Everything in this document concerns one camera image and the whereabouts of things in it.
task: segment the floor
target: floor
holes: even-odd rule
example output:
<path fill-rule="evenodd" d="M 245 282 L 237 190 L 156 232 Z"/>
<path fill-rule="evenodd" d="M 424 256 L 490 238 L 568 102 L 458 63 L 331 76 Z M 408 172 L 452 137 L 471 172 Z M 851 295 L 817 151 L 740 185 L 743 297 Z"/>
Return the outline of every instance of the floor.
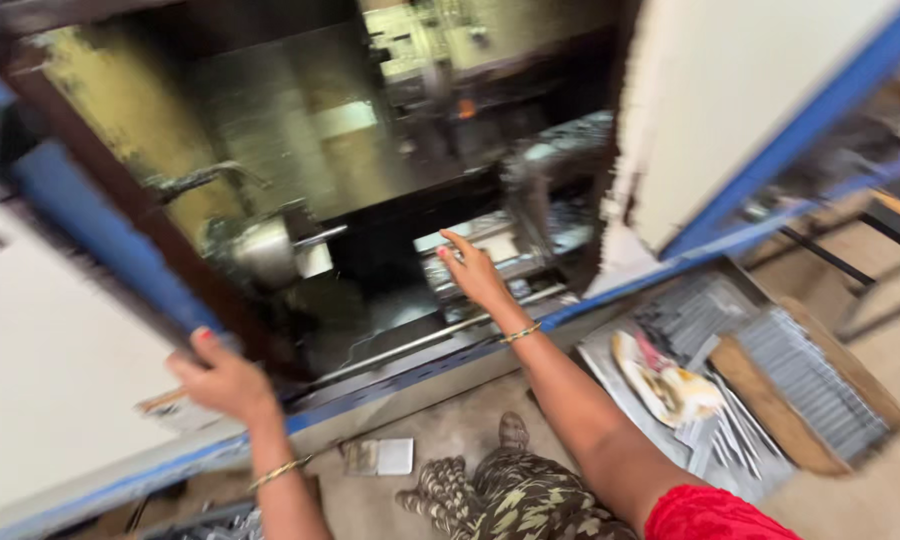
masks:
<path fill-rule="evenodd" d="M 900 247 L 863 225 L 849 227 L 821 244 L 870 275 L 879 276 L 900 266 Z M 847 278 L 808 251 L 795 251 L 755 271 L 754 276 L 772 295 L 802 300 L 831 328 L 852 300 Z M 900 274 L 870 295 L 855 323 L 873 320 L 899 305 Z M 900 318 L 849 348 L 900 401 Z M 527 390 L 522 374 L 508 374 L 385 425 L 366 437 L 411 436 L 416 445 L 415 468 L 426 460 L 463 455 L 472 472 L 496 445 L 500 415 L 516 411 L 528 424 L 530 445 L 535 452 L 574 468 Z M 394 503 L 396 491 L 414 487 L 413 475 L 347 476 L 343 469 L 343 460 L 336 451 L 325 452 L 308 467 L 319 478 L 324 513 L 338 540 L 443 538 L 428 521 L 404 512 Z M 244 476 L 233 475 L 210 484 L 226 496 L 228 490 L 222 486 L 243 486 L 245 482 Z M 191 489 L 191 493 L 199 492 L 201 500 L 214 499 L 216 492 L 206 489 Z M 853 476 L 834 479 L 800 472 L 764 499 L 760 507 L 807 539 L 900 538 L 900 436 Z M 154 510 L 154 514 L 168 511 Z M 126 513 L 113 520 L 118 526 L 125 522 Z"/>

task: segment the wooden plank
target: wooden plank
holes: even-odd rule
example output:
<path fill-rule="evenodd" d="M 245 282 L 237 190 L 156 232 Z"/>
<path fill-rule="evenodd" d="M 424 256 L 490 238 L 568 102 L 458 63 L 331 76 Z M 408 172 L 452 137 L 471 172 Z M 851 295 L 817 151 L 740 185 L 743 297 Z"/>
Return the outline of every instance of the wooden plank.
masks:
<path fill-rule="evenodd" d="M 797 467 L 833 477 L 852 472 L 851 466 L 804 421 L 735 337 L 722 336 L 710 361 Z"/>

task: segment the woman's hand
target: woman's hand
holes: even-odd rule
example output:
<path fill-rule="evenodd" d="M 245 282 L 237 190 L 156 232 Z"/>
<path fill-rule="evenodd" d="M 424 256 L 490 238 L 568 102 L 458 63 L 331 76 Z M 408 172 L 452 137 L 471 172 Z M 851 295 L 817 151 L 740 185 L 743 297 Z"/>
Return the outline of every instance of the woman's hand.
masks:
<path fill-rule="evenodd" d="M 210 328 L 197 328 L 190 334 L 190 343 L 210 369 L 192 362 L 179 350 L 168 356 L 166 363 L 194 402 L 248 427 L 280 413 L 274 388 L 264 372 L 228 350 Z"/>
<path fill-rule="evenodd" d="M 491 315 L 516 307 L 516 300 L 486 253 L 473 247 L 456 232 L 443 228 L 440 234 L 453 242 L 463 256 L 463 262 L 457 260 L 453 251 L 445 246 L 436 248 L 436 255 L 447 265 L 454 281 L 470 300 Z"/>

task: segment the foot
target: foot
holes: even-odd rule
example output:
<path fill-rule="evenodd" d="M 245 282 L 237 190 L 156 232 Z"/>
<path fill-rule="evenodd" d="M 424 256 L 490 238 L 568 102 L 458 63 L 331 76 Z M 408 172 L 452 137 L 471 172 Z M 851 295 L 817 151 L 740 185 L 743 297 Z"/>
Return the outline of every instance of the foot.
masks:
<path fill-rule="evenodd" d="M 506 411 L 500 417 L 500 448 L 527 450 L 530 432 L 523 418 L 514 411 Z"/>

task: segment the stack of metal sheets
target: stack of metal sheets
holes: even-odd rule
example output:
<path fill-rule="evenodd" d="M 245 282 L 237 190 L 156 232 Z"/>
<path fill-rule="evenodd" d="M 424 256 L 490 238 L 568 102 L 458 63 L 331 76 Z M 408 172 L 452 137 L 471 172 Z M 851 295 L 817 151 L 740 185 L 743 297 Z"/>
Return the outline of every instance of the stack of metal sheets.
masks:
<path fill-rule="evenodd" d="M 850 460 L 888 426 L 844 381 L 784 309 L 775 307 L 736 332 L 753 361 L 838 456 Z"/>
<path fill-rule="evenodd" d="M 716 341 L 758 313 L 757 307 L 723 276 L 686 278 L 634 313 L 634 320 L 660 351 L 686 367 L 706 359 Z M 710 350 L 700 354 L 709 346 Z"/>
<path fill-rule="evenodd" d="M 760 464 L 763 459 L 758 445 L 766 447 L 774 458 L 781 460 L 785 459 L 783 451 L 720 374 L 707 372 L 706 375 L 720 389 L 726 407 L 705 420 L 684 423 L 674 430 L 676 440 L 692 451 L 687 471 L 702 478 L 708 461 L 713 458 L 722 467 L 736 462 L 756 480 L 762 480 Z"/>

